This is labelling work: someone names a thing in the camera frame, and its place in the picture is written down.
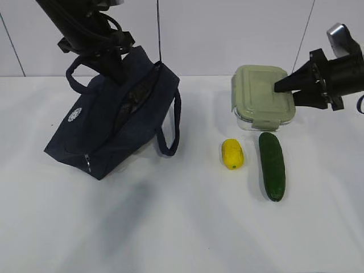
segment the bag zipper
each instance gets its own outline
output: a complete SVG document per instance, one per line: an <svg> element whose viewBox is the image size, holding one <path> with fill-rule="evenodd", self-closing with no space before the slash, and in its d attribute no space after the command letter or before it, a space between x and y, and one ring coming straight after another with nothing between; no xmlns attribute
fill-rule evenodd
<svg viewBox="0 0 364 273"><path fill-rule="evenodd" d="M129 121L129 119L132 117L132 116L134 116L138 111L139 111L139 109L140 108L142 108L142 106L144 106L145 105L145 103L149 100L149 99L151 99L152 98L152 95L155 93L154 92L154 90L155 90L155 86L156 86L156 84L158 83L158 80L159 80L159 77L160 77L160 74L161 74L161 63L156 63L156 64L154 64L154 67L153 67L153 70L155 70L155 71L157 71L158 72L158 75L157 75L157 78L156 78L156 80L155 80L155 82L154 82L154 84L153 84L153 86L152 86L152 88L151 88L151 91L148 93L148 94L146 94L146 96L142 99L142 101L140 102L140 103L138 103L136 106L135 105L133 105L133 102L130 102L130 99L129 99L129 104L130 104L130 106L131 106L131 111L129 112L129 114L128 114L128 116L126 116L126 117L124 117L123 119L123 121L121 122L121 124L119 124L118 125L118 128L116 129L115 128L115 125L114 125L114 128L113 128L113 136L114 136L114 134L116 134L116 133L120 133L120 131L121 131L121 129L123 128L123 126Z"/></svg>
<svg viewBox="0 0 364 273"><path fill-rule="evenodd" d="M86 160L86 163L87 163L88 171L89 171L89 173L91 173L90 156L88 154L85 154L84 156L85 156L85 160Z"/></svg>

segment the black robotic arm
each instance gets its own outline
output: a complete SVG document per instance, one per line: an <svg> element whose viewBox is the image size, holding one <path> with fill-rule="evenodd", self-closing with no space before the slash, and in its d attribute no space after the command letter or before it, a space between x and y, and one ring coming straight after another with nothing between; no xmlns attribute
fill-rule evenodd
<svg viewBox="0 0 364 273"><path fill-rule="evenodd" d="M298 90L293 94L296 106L327 109L331 104L336 111L344 108L342 96L364 90L364 58L359 44L344 24L335 24L327 34L337 59L328 60L322 49L314 50L307 63L275 84L276 92Z"/></svg>
<svg viewBox="0 0 364 273"><path fill-rule="evenodd" d="M36 0L64 35L58 43L64 53L80 55L81 64L122 84L127 75L121 55L135 43L129 32L100 11L119 5L121 0Z"/></svg>

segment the lemon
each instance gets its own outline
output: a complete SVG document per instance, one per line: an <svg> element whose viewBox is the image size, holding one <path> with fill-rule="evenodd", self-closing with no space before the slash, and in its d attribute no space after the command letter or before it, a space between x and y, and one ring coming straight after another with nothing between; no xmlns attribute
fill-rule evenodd
<svg viewBox="0 0 364 273"><path fill-rule="evenodd" d="M238 169L244 164L244 154L236 139L227 139L222 144L222 160L228 169Z"/></svg>

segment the black cable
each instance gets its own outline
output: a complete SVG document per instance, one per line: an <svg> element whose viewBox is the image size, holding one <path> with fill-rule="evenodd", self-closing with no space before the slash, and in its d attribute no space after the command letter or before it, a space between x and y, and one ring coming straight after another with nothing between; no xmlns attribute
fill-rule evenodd
<svg viewBox="0 0 364 273"><path fill-rule="evenodd" d="M15 57L16 57L16 59L18 60L18 63L19 63L20 69L21 69L21 70L22 70L22 72L23 72L23 76L24 76L24 77L26 77L27 75L25 74L25 71L24 71L23 65L22 65L22 63L20 62L20 59L19 59L18 53L16 52L15 47L14 47L13 40L11 40L11 37L10 37L9 31L7 30L7 27L6 27L6 24L5 24L4 18L2 17L1 13L0 13L0 19L1 19L2 24L4 25L4 29L5 29L6 35L7 35L8 39L9 39L9 42L10 42L10 44L11 44L11 47L13 48L13 51L14 51Z"/></svg>
<svg viewBox="0 0 364 273"><path fill-rule="evenodd" d="M121 26L120 26L120 24L114 19L114 18L112 18L112 17L110 17L110 16L108 16L107 14L105 14L105 13L100 13L101 14L101 16L102 17L104 17L106 20L108 20L108 21L110 21L110 22L112 22L115 26L116 26L116 28L117 28L117 30L118 31L120 31L120 32L122 32L122 29L121 29Z"/></svg>
<svg viewBox="0 0 364 273"><path fill-rule="evenodd" d="M301 39L300 47L299 47L298 52L297 52L297 56L296 56L295 63L293 64L293 68L292 68L291 74L294 72L294 70L296 68L296 63L297 63L298 57L299 57L300 52L301 52L301 47L302 47L303 41L305 39L305 35L306 35L306 32L307 32L308 23L309 23L309 21L311 19L311 15L312 15L313 7L315 6L315 2L316 2L316 0L313 0L313 2L312 2L311 11L309 12L309 15L308 15L306 27L305 27L305 30L303 31L303 36L302 36L302 39Z"/></svg>
<svg viewBox="0 0 364 273"><path fill-rule="evenodd" d="M158 50L159 50L159 61L162 61L162 50L160 46L160 16L159 16L159 0L157 0L157 25L158 25Z"/></svg>
<svg viewBox="0 0 364 273"><path fill-rule="evenodd" d="M358 104L357 104L357 109L359 111L359 113L364 114L364 112L362 111L362 104L364 101L364 95L358 100Z"/></svg>
<svg viewBox="0 0 364 273"><path fill-rule="evenodd" d="M72 16L70 16L70 14L64 8L62 8L57 2L49 0L45 1L44 4L50 5L53 9L55 9L55 11L57 11L61 16L63 16L71 26L77 28L80 32L82 32L86 36L89 36L97 40L112 42L111 38L96 34L85 28L82 24L80 24L77 20L75 20Z"/></svg>

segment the green lid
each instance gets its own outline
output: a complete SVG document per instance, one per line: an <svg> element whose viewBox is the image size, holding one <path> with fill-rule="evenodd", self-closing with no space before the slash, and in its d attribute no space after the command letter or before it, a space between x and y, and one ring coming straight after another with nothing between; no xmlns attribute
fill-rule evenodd
<svg viewBox="0 0 364 273"><path fill-rule="evenodd" d="M279 67L244 65L233 77L232 109L253 128L274 131L295 116L291 92L275 93L274 83L287 77Z"/></svg>

